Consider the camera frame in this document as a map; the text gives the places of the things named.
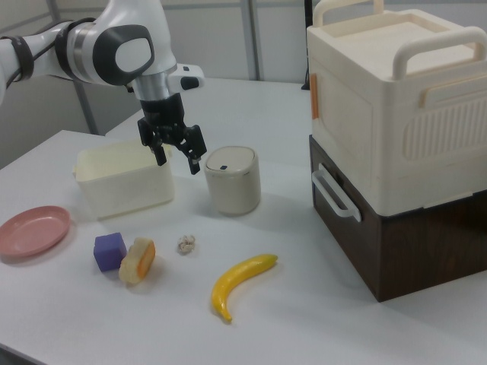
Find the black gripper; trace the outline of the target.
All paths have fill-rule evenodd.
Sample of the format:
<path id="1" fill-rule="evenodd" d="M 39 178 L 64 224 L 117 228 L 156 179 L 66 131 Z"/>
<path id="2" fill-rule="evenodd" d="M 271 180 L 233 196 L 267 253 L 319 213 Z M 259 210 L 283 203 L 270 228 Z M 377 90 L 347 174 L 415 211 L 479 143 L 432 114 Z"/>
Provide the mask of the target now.
<path id="1" fill-rule="evenodd" d="M 158 166 L 167 162 L 163 144 L 181 151 L 188 160 L 192 175 L 200 171 L 199 161 L 207 152 L 202 131 L 198 125 L 184 124 L 184 108 L 180 93 L 163 100 L 142 100 L 143 118 L 138 121 L 142 144 L 150 147 Z"/>

